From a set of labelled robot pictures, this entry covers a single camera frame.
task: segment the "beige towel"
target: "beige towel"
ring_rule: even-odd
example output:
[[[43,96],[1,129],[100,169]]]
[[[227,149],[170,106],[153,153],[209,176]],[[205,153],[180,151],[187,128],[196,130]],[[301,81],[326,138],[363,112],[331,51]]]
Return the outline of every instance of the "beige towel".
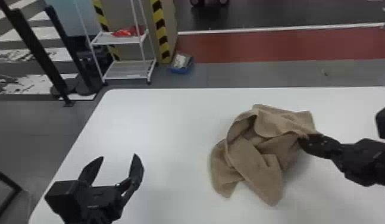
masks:
[[[229,198],[237,183],[246,181],[262,200],[276,205],[282,197],[282,170],[295,161],[298,138],[309,133],[317,133],[310,112],[254,105],[235,119],[226,138],[213,148],[214,189]]]

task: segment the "gray floor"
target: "gray floor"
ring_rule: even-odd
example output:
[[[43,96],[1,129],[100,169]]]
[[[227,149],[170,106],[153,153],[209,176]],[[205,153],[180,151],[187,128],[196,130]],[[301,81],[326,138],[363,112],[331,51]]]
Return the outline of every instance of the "gray floor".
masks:
[[[385,86],[385,60],[197,64],[188,75],[158,67],[152,81],[149,88]],[[147,87],[145,81],[112,84],[95,101],[79,101],[73,108],[60,101],[0,101],[0,170],[27,191],[0,223],[27,223],[105,91]]]

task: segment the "black stand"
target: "black stand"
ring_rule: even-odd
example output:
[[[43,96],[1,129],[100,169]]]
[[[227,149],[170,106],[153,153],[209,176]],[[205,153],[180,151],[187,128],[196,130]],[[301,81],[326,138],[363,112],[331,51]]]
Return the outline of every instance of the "black stand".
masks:
[[[80,62],[80,58],[77,55],[77,52],[74,50],[74,48],[71,47],[71,43],[69,42],[68,36],[66,35],[66,32],[64,31],[63,26],[59,21],[59,18],[58,18],[58,15],[56,14],[55,9],[50,5],[45,7],[45,12],[51,19],[52,23],[54,24],[57,32],[59,33],[60,38],[64,43],[64,46],[67,48],[67,51],[69,52],[71,58],[73,59],[79,71],[81,78],[79,77],[76,78],[77,79],[75,83],[76,92],[80,95],[92,95],[92,94],[98,93],[103,86],[102,80],[93,79],[86,74],[86,70],[82,66]]]
[[[12,188],[11,193],[6,197],[4,202],[0,205],[0,217],[1,217],[4,211],[10,205],[10,203],[16,197],[16,195],[22,190],[22,188],[17,183],[12,181],[8,176],[4,175],[2,172],[0,172],[0,181],[10,186],[10,188]]]
[[[71,86],[68,86],[60,76],[58,69],[55,67],[55,64],[49,58],[42,44],[35,36],[29,23],[24,18],[23,13],[21,13],[18,8],[10,10],[4,0],[0,0],[0,7],[10,23],[13,25],[13,28],[17,31],[26,46],[30,49],[31,53],[40,64],[43,71],[49,77],[49,80],[55,86],[60,96],[62,96],[65,102],[65,107],[72,107],[74,105],[74,101],[71,101],[67,96],[67,94],[72,91]]]

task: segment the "metal shelf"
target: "metal shelf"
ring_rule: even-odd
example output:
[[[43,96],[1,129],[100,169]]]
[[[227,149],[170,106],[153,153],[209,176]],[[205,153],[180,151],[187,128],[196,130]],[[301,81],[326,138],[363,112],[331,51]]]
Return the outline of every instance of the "metal shelf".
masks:
[[[156,59],[146,61],[114,61],[104,79],[151,79]]]
[[[141,36],[125,36],[116,37],[112,35],[113,32],[99,32],[98,35],[91,41],[91,45],[120,45],[120,44],[142,44],[149,33],[145,30]]]

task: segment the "white table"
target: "white table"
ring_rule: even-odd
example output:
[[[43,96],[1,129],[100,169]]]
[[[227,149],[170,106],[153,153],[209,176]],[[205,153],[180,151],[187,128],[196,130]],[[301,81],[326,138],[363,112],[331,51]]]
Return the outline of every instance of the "white table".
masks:
[[[317,129],[341,142],[378,139],[375,114],[385,88],[119,89],[106,93],[55,181],[76,179],[105,157],[95,181],[113,185],[127,177],[132,155],[145,166],[139,190],[115,223],[385,223],[385,187],[364,188],[333,163],[301,153],[285,177],[275,207],[240,183],[231,199],[218,195],[208,157],[233,119],[252,104],[312,112]],[[30,223],[62,223],[42,198]]]

